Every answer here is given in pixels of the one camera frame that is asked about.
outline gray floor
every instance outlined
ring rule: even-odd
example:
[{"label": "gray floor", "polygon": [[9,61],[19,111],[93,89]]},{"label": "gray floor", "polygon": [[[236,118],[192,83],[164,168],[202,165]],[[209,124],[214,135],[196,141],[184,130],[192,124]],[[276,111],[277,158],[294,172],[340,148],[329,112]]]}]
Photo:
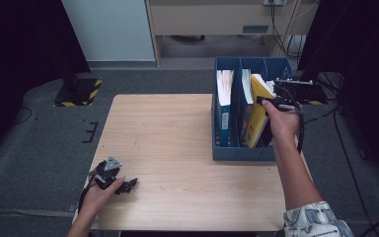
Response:
[{"label": "gray floor", "polygon": [[[173,44],[173,39],[169,43],[171,47],[180,47],[183,53],[184,48],[191,51],[194,46],[194,43]],[[0,236],[64,236],[73,215],[68,208],[76,204],[82,191],[114,96],[212,93],[214,52],[204,55],[199,45],[197,48],[200,54],[190,57],[179,54],[164,57],[159,68],[94,68],[93,74],[102,78],[103,83],[92,106],[54,107],[52,101],[61,80],[29,91],[24,100],[27,109],[20,110],[15,119],[19,123],[11,127],[0,144],[0,210],[7,210],[0,214]],[[237,51],[233,50],[223,55],[234,56]],[[330,101],[327,105],[305,106],[304,111],[322,115],[336,105],[336,101]],[[373,222],[378,221],[379,164],[361,159],[346,119],[337,115],[337,121],[368,214]],[[91,122],[98,123],[97,132],[91,143],[84,143],[90,138],[87,130],[93,128]],[[323,197],[358,236],[369,225],[332,115],[306,125],[303,151]],[[29,215],[14,210],[27,211]],[[54,217],[32,216],[32,210],[47,211],[47,215]],[[106,232],[105,236],[115,234]]]}]

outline blue file box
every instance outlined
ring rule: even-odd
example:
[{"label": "blue file box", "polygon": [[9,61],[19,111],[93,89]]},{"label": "blue file box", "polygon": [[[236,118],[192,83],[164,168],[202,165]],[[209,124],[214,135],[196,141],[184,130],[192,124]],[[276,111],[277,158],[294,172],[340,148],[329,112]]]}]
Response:
[{"label": "blue file box", "polygon": [[[242,68],[251,69],[251,73],[260,73],[266,81],[279,78],[292,78],[291,66],[285,57],[217,57],[215,71],[234,70],[233,86],[242,86]],[[256,148],[244,147],[240,144],[237,130],[237,113],[239,112],[239,93],[232,92],[232,107],[230,115],[230,136],[227,147],[220,145],[219,125],[217,114],[217,78],[214,76],[214,93],[211,102],[211,132],[212,156],[216,161],[275,161],[272,146],[260,145]]]}]

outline wooden table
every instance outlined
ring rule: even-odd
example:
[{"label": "wooden table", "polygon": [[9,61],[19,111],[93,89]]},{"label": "wooden table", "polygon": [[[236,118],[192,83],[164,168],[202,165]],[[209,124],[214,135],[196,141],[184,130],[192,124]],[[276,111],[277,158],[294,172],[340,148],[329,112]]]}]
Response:
[{"label": "wooden table", "polygon": [[118,95],[91,169],[110,155],[138,178],[114,196],[93,229],[274,231],[284,196],[274,163],[216,162],[211,95]]}]

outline black curtain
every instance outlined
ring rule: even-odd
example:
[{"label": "black curtain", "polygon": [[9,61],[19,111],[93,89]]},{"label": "black curtain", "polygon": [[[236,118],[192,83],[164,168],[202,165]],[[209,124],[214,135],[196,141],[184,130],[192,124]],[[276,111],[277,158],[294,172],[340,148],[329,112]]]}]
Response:
[{"label": "black curtain", "polygon": [[323,0],[299,65],[302,79],[340,72],[338,94],[363,157],[379,162],[379,3]]},{"label": "black curtain", "polygon": [[61,1],[0,0],[0,139],[25,93],[61,69],[90,72]]}]

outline binder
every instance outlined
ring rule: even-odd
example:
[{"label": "binder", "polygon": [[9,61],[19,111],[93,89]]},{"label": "binder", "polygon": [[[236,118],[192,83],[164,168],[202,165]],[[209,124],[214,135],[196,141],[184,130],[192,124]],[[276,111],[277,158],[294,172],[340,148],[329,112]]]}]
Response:
[{"label": "binder", "polygon": [[[253,97],[257,96],[265,98],[274,98],[275,94],[269,85],[265,82],[260,74],[251,75],[251,87]],[[264,107],[258,103],[254,103],[251,115],[248,120],[245,140],[249,147],[256,147],[261,135],[268,123],[268,116]]]},{"label": "binder", "polygon": [[233,70],[217,70],[217,113],[220,130],[220,146],[227,147],[230,135],[231,93]]},{"label": "binder", "polygon": [[248,125],[249,116],[254,108],[254,98],[251,90],[251,70],[242,69],[242,86],[239,94],[239,111],[238,111],[238,131],[241,144],[245,143],[245,133]]}]

